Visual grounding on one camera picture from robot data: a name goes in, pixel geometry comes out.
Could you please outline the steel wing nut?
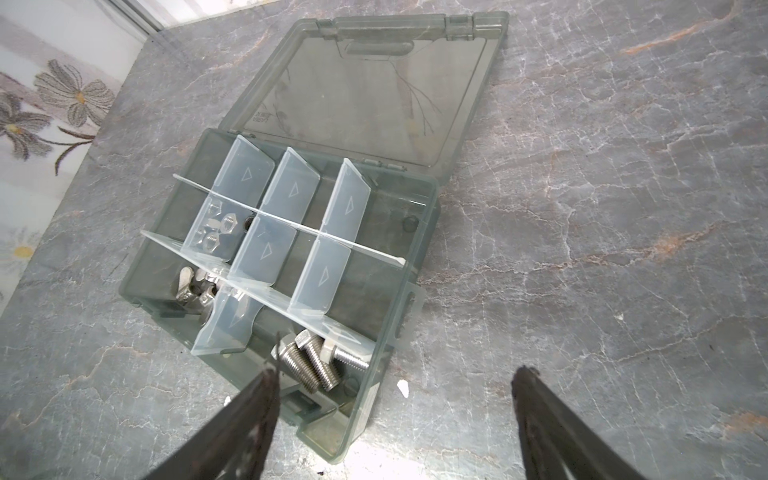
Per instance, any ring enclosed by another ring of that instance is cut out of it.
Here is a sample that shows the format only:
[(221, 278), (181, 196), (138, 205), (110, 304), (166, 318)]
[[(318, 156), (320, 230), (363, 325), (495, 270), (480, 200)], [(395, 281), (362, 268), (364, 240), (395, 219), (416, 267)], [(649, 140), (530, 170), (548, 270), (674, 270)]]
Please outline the steel wing nut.
[(199, 309), (201, 288), (195, 277), (196, 270), (191, 266), (184, 266), (179, 271), (176, 301), (185, 309)]
[(190, 289), (197, 295), (197, 302), (202, 309), (207, 309), (213, 303), (218, 292), (219, 277), (214, 273), (198, 269), (193, 277)]

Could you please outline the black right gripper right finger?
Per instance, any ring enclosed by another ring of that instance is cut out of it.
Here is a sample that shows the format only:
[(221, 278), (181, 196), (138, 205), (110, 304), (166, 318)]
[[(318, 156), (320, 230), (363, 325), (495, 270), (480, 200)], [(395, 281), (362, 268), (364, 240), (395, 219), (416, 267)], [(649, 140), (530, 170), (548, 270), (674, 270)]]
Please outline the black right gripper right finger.
[(528, 479), (641, 479), (527, 366), (511, 381)]

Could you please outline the steel hex bolt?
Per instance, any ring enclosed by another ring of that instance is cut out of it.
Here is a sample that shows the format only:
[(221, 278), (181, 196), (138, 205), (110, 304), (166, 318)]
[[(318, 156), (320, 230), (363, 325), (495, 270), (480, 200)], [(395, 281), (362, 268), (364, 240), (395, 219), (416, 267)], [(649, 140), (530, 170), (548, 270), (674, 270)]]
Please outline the steel hex bolt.
[(337, 387), (341, 381), (337, 370), (332, 363), (327, 363), (321, 358), (323, 339), (305, 329), (296, 335), (295, 343), (300, 350), (307, 354), (321, 381), (323, 389), (331, 391)]
[(294, 334), (286, 334), (277, 341), (271, 355), (283, 364), (309, 393), (316, 393), (321, 385), (320, 379), (310, 361), (299, 349), (295, 339)]
[(367, 360), (343, 350), (336, 342), (330, 339), (324, 339), (321, 342), (320, 360), (327, 365), (331, 365), (334, 360), (338, 360), (360, 371), (366, 371), (369, 368)]

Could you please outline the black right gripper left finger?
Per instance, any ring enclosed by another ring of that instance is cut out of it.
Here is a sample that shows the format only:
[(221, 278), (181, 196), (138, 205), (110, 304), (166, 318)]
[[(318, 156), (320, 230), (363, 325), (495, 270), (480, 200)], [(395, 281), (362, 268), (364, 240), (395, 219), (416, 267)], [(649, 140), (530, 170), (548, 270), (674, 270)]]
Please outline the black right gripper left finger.
[(260, 372), (147, 479), (259, 479), (280, 412), (277, 370)]

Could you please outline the steel hex nut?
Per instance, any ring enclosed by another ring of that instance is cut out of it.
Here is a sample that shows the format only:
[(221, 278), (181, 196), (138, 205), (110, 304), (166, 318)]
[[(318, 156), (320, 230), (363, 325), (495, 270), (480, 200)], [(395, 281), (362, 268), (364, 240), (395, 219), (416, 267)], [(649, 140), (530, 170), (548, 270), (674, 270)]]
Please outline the steel hex nut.
[(225, 247), (229, 248), (238, 232), (240, 224), (234, 213), (227, 213), (221, 219), (209, 218), (201, 229), (199, 244), (207, 253), (223, 255)]

